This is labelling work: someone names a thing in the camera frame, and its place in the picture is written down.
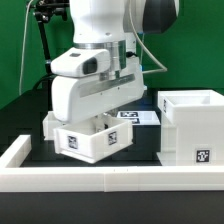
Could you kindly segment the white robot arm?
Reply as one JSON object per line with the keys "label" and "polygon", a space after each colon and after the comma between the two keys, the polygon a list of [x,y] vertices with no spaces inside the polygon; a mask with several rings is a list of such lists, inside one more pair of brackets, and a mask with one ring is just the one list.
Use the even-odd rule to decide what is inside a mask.
{"label": "white robot arm", "polygon": [[51,62],[53,112],[77,123],[142,97],[134,48],[138,33],[159,34],[179,14],[179,0],[69,0],[73,47]]}

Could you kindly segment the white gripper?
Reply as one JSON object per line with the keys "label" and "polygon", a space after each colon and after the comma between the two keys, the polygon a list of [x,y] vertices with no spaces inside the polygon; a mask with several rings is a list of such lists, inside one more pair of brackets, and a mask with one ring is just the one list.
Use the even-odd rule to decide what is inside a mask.
{"label": "white gripper", "polygon": [[118,79],[57,76],[52,84],[53,113],[62,123],[75,124],[138,100],[143,92],[139,58],[132,57]]}

